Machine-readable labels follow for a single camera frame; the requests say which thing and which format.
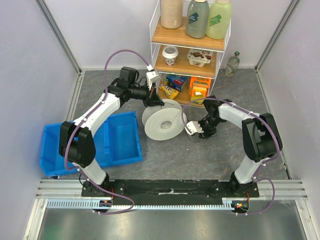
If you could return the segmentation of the grey plastic cable spool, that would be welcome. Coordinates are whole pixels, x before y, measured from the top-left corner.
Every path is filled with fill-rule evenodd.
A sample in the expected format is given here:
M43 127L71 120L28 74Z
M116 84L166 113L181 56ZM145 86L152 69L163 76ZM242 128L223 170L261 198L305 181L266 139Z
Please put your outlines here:
M142 114L145 134L155 141L166 141L184 129L182 107L175 100L164 99L164 106L149 106Z

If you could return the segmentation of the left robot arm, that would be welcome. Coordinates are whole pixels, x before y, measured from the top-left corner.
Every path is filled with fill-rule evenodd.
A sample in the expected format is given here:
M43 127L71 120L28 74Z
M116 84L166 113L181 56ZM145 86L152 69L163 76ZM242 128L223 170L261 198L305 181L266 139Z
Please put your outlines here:
M151 65L147 67L146 82L136 82L138 71L123 67L118 78L104 90L98 101L81 117L60 126L58 153L64 163L72 163L92 184L92 191L99 197L110 191L109 175L96 161L94 135L105 120L130 99L141 100L145 107L163 106L156 91L159 73Z

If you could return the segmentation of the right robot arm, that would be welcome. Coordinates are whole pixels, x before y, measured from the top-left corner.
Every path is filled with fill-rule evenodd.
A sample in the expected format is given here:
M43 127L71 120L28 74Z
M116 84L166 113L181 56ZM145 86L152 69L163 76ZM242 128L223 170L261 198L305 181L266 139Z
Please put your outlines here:
M198 122L200 139L215 135L220 123L230 122L242 130L245 156L229 180L230 193L240 197L253 187L259 170L283 148L275 119L270 113L253 113L228 99L217 100L214 95L206 98L203 104L207 116Z

